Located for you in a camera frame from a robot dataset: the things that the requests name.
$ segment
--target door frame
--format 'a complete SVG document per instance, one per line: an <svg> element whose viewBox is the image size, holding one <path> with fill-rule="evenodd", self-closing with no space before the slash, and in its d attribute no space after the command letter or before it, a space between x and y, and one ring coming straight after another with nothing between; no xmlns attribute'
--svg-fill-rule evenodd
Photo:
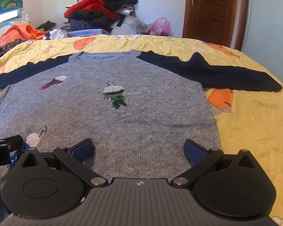
<svg viewBox="0 0 283 226"><path fill-rule="evenodd" d="M190 18L190 9L192 5L191 2L192 0L186 0L184 22L183 22L183 36L182 36L183 38L186 38L187 33L188 33L188 23L189 23L189 18ZM233 11L232 11L232 21L231 21L231 27L230 27L230 33L229 33L230 36L228 38L228 46L230 46L232 37L233 37L236 8L237 8L237 0L234 0L234 6L233 6ZM241 50L241 47L243 44L247 16L248 16L248 0L241 0L238 32L237 32L237 37L235 41L235 49L237 50Z"/></svg>

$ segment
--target blue gripper pad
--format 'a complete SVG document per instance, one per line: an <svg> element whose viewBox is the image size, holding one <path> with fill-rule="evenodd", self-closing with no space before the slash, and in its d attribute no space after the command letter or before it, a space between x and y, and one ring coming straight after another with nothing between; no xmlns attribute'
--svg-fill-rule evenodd
<svg viewBox="0 0 283 226"><path fill-rule="evenodd" d="M92 155L93 148L94 145L92 143L92 140L85 139L82 142L79 142L78 144L70 147L67 150L67 153L80 163L83 163Z"/></svg>
<svg viewBox="0 0 283 226"><path fill-rule="evenodd" d="M209 151L207 149L201 147L192 140L186 140L183 146L183 151L186 158L193 165L201 162L209 154Z"/></svg>

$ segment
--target leopard print fabric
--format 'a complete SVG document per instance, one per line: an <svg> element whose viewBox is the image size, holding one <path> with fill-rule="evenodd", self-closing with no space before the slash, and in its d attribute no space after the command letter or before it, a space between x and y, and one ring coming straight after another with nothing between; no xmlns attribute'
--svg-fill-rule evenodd
<svg viewBox="0 0 283 226"><path fill-rule="evenodd" d="M3 54L6 54L9 50L13 49L15 46L19 45L23 41L21 39L16 39L4 45Z"/></svg>

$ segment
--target green sequin figure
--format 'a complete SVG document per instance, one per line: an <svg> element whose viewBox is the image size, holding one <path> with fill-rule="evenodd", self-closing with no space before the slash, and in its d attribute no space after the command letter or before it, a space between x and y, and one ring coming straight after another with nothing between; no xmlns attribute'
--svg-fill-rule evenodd
<svg viewBox="0 0 283 226"><path fill-rule="evenodd" d="M124 87L117 86L117 85L112 85L114 84L113 82L108 82L106 87L104 89L104 98L111 98L111 103L112 107L118 109L120 105L127 106L125 103L125 97L122 95L123 92L125 91Z"/></svg>

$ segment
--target sequin figure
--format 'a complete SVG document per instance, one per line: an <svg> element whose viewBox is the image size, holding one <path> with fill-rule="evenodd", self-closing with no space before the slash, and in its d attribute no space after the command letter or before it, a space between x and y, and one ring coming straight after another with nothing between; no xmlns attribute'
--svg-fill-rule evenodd
<svg viewBox="0 0 283 226"><path fill-rule="evenodd" d="M51 82L49 82L49 83L43 85L40 89L41 89L41 90L44 90L44 89L49 88L50 86L52 86L52 85L54 85L54 84L58 84L58 85L59 85L60 83L62 83L63 81L65 81L65 80L68 78L69 75L70 75L70 74L68 74L67 76L58 76L58 77L56 77L55 79L52 79Z"/></svg>
<svg viewBox="0 0 283 226"><path fill-rule="evenodd" d="M107 85L108 87L104 89L103 94L104 98L111 98L112 107L118 109L120 105L127 106L125 97L122 95L125 88L117 86L113 82L108 82Z"/></svg>
<svg viewBox="0 0 283 226"><path fill-rule="evenodd" d="M11 164L9 164L7 168L15 165L27 149L35 148L41 141L41 134L46 133L46 131L47 127L42 127L35 133L29 134L26 140L24 141L22 149L15 151L15 153L11 156Z"/></svg>

